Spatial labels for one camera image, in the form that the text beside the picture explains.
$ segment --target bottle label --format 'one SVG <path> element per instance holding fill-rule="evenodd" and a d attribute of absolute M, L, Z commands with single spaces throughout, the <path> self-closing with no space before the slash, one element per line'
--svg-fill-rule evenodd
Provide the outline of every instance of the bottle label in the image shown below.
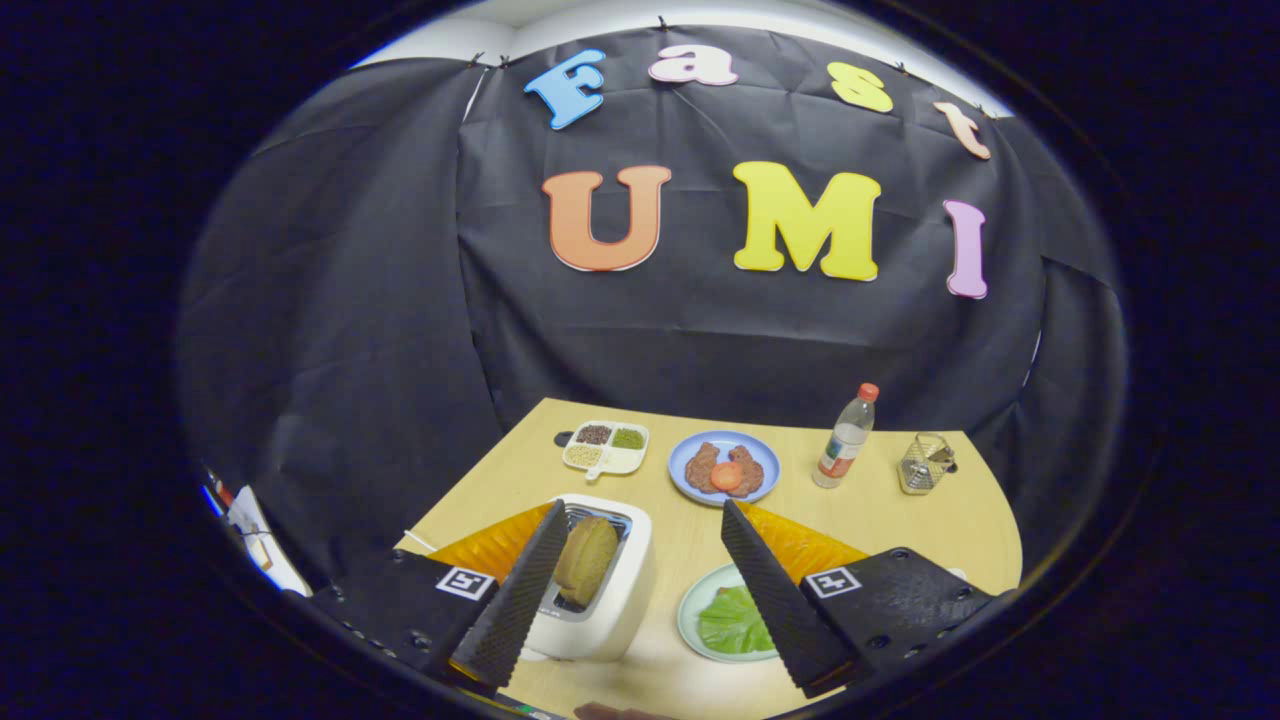
<path fill-rule="evenodd" d="M 818 469 L 828 478 L 842 478 L 861 450 L 861 445 L 845 445 L 832 433 L 827 451 L 818 459 Z"/>

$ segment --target plastic bottle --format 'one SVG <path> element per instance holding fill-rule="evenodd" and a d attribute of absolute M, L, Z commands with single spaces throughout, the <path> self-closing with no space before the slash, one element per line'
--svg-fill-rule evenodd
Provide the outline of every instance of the plastic bottle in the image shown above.
<path fill-rule="evenodd" d="M 827 450 L 809 471 L 813 482 L 819 487 L 833 488 L 845 479 L 854 459 L 867 443 L 872 425 L 876 424 L 877 397 L 879 397 L 879 388 L 872 383 L 863 383 L 858 388 L 858 397 L 846 405 L 844 413 L 836 419 L 836 428 L 831 432 Z"/>

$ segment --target tomato slice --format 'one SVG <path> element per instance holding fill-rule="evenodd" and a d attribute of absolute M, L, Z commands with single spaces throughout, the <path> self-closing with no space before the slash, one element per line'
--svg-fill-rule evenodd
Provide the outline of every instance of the tomato slice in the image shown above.
<path fill-rule="evenodd" d="M 712 486 L 728 492 L 742 484 L 742 466 L 737 462 L 721 462 L 712 468 Z"/>

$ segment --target paper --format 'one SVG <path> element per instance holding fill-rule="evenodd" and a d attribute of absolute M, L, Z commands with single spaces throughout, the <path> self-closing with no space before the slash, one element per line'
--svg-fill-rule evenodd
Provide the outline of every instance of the paper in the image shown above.
<path fill-rule="evenodd" d="M 275 537 L 271 536 L 271 528 L 266 524 L 266 518 L 262 516 L 262 509 L 257 505 L 253 488 L 244 486 L 239 491 L 227 511 L 227 520 L 239 530 L 244 551 L 248 552 L 259 570 L 275 583 L 275 587 L 311 597 L 311 588 L 307 587 L 306 580 L 293 568 L 289 559 L 284 556 L 280 543 L 275 542 Z"/>

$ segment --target green beans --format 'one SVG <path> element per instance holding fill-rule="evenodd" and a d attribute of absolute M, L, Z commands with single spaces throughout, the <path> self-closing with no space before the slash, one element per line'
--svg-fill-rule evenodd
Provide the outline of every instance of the green beans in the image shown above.
<path fill-rule="evenodd" d="M 631 450 L 641 450 L 644 447 L 644 436 L 636 430 L 618 428 L 618 432 L 613 434 L 613 447 L 628 447 Z"/>

